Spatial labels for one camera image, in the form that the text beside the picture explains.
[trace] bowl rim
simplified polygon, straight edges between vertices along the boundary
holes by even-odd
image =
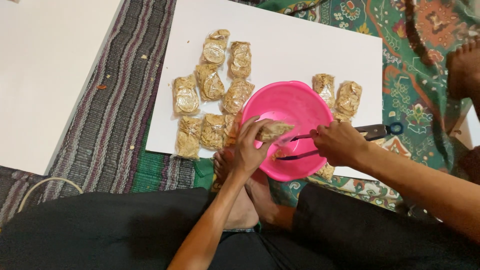
[[[327,106],[327,104],[325,103],[325,101],[310,87],[308,86],[306,83],[304,82],[300,82],[300,81],[286,81],[286,82],[276,82],[276,83],[271,83],[271,84],[268,84],[268,85],[265,85],[264,87],[260,88],[257,92],[255,92],[255,94],[253,94],[250,99],[252,99],[253,97],[261,94],[262,92],[270,89],[270,88],[273,88],[273,87],[277,87],[277,86],[286,86],[286,85],[293,85],[294,87],[297,87],[299,90],[302,90],[302,91],[305,91],[305,93],[309,94],[312,98],[314,99],[317,99],[318,101],[320,101],[320,104],[321,104],[321,107],[326,110],[328,112],[327,114],[327,117],[328,117],[328,120],[331,122],[333,121],[333,115],[332,115],[332,112],[330,111],[330,108]],[[247,111],[248,108],[250,107],[251,105],[251,102],[247,102],[247,105],[245,105],[245,108],[243,109],[243,112]],[[245,123],[245,121],[247,119],[246,118],[246,115],[245,113],[242,114],[242,118],[241,118],[241,124]],[[270,170],[268,170],[267,168],[265,168],[265,165],[264,163],[262,162],[262,164],[260,164],[260,169],[262,171],[264,171],[268,176],[270,176],[272,179],[274,180],[277,180],[277,181],[280,181],[280,182],[287,182],[287,181],[292,181],[292,180],[295,180],[295,179],[300,179],[300,178],[304,178],[304,177],[308,177],[314,173],[316,173],[319,169],[321,169],[325,164],[327,163],[327,160],[325,159],[325,162],[320,162],[318,164],[317,167],[315,167],[314,169],[310,169],[308,170],[307,174],[308,175],[305,175],[305,176],[302,176],[302,177],[299,177],[299,178],[292,178],[291,176],[289,175],[285,175],[285,174],[279,174],[279,173],[276,173],[276,172],[272,172]]]

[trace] person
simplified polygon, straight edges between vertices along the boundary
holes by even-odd
[[[246,121],[235,153],[215,154],[223,186],[150,193],[87,193],[15,215],[0,233],[4,269],[478,269],[480,185],[385,151],[349,123],[311,130],[333,166],[369,174],[443,222],[400,216],[307,184],[296,208],[273,202],[258,170],[269,119]],[[276,229],[251,228],[258,220]]]

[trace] forearm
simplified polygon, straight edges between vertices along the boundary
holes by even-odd
[[[480,185],[408,160],[375,145],[352,168],[413,199],[445,224],[480,242]]]
[[[213,259],[228,215],[248,176],[232,172],[176,252],[169,270],[207,269]]]

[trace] white surface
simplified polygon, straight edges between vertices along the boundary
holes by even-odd
[[[0,165],[46,175],[121,0],[0,0]]]
[[[239,40],[252,44],[254,92],[279,81],[297,80],[312,85],[313,75],[333,74],[336,89],[345,80],[363,86],[362,102],[353,125],[382,123],[380,38],[227,0],[177,0],[147,150],[174,152],[178,119],[172,116],[172,80],[194,71],[205,37],[220,28],[231,32],[229,43]],[[231,80],[227,79],[226,62],[219,75],[227,90]],[[220,114],[218,102],[209,102],[200,109]],[[199,155],[209,158],[213,153],[201,149]],[[350,177],[358,175],[343,168],[338,168],[335,173]]]
[[[468,149],[480,146],[480,122],[473,106],[470,107],[470,110],[460,125],[460,128],[456,130],[460,130],[460,134],[454,130],[456,134],[455,137]]]

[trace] pink plastic bowl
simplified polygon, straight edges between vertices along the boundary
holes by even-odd
[[[278,82],[258,90],[248,101],[243,110],[242,123],[249,118],[260,115],[260,120],[270,118],[293,123],[295,128],[288,137],[308,134],[320,124],[329,125],[332,113],[323,99],[308,85],[298,82]],[[255,141],[258,148],[262,143]],[[277,152],[278,145],[272,144],[267,158],[260,169],[278,181],[291,181],[310,176],[326,163],[326,158],[314,155],[299,160],[275,160],[270,157]],[[282,147],[287,156],[298,155],[315,150],[312,139],[301,139]]]

